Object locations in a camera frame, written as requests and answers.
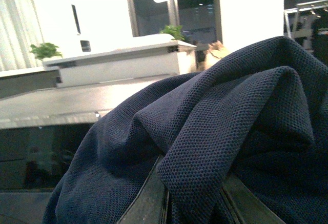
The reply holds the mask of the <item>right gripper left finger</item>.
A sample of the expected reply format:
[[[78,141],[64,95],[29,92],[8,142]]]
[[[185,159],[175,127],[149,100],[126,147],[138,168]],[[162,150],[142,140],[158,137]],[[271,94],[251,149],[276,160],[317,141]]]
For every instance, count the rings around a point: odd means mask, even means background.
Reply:
[[[157,158],[137,196],[118,223],[167,223],[169,191],[157,173],[157,166],[162,159],[162,156]]]

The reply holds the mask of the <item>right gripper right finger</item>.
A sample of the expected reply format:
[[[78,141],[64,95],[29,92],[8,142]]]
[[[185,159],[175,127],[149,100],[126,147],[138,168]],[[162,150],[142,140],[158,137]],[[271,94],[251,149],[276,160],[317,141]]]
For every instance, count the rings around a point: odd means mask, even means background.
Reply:
[[[228,175],[221,192],[234,223],[279,223],[279,217],[261,202],[236,175]]]

